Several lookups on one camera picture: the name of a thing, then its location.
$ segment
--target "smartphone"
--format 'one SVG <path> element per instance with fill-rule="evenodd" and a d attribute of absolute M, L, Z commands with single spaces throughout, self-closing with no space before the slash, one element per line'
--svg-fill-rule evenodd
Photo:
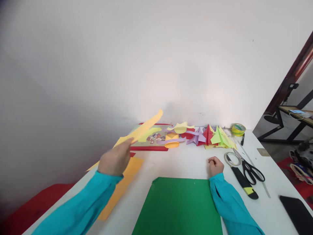
<path fill-rule="evenodd" d="M 304 112 L 301 111 L 301 110 L 289 110 L 289 112 L 292 112 L 292 113 L 304 113 Z"/>
<path fill-rule="evenodd" d="M 297 198 L 285 196 L 279 196 L 279 199 L 286 209 L 299 235 L 312 235 L 313 217 L 302 201 Z"/>

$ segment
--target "teal sleeve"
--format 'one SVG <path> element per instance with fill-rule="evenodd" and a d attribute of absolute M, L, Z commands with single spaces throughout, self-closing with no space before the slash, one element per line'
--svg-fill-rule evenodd
<path fill-rule="evenodd" d="M 216 209 L 223 218 L 229 235 L 264 235 L 239 193 L 224 179 L 223 173 L 210 178 L 210 189 Z"/>
<path fill-rule="evenodd" d="M 83 190 L 52 212 L 33 235 L 86 234 L 122 178 L 96 171 Z"/>

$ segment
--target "black marker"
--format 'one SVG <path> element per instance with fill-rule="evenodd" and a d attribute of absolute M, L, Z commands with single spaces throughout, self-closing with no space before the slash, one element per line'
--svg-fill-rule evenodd
<path fill-rule="evenodd" d="M 245 134 L 242 136 L 242 140 L 241 140 L 241 146 L 243 146 L 244 145 L 244 140 L 245 140 Z"/>

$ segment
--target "red chair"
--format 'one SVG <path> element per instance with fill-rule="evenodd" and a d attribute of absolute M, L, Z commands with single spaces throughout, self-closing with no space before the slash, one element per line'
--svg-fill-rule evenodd
<path fill-rule="evenodd" d="M 296 177 L 295 173 L 293 172 L 293 170 L 290 168 L 290 164 L 292 164 L 292 159 L 286 158 L 282 161 L 280 161 L 279 163 L 277 163 L 277 165 L 279 166 L 279 168 L 281 169 L 286 169 L 290 172 L 290 174 L 294 177 Z M 313 195 L 313 185 L 309 185 L 304 181 L 301 181 L 301 183 L 296 184 L 293 186 L 296 188 L 296 190 L 300 193 L 300 195 L 306 200 L 306 202 L 308 203 L 308 205 L 311 207 L 311 209 L 313 210 L 313 203 L 309 203 L 308 202 L 308 198 L 310 196 Z"/>
<path fill-rule="evenodd" d="M 21 235 L 73 186 L 54 184 L 42 190 L 2 223 L 1 234 Z"/>

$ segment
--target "right hand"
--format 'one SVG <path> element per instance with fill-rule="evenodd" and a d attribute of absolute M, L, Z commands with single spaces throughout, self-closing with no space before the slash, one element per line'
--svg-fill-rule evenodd
<path fill-rule="evenodd" d="M 210 164 L 211 177 L 223 172 L 224 164 L 217 157 L 209 158 L 208 163 Z"/>
<path fill-rule="evenodd" d="M 100 158 L 98 171 L 105 175 L 122 175 L 130 160 L 130 145 L 133 139 L 130 138 L 103 154 Z"/>

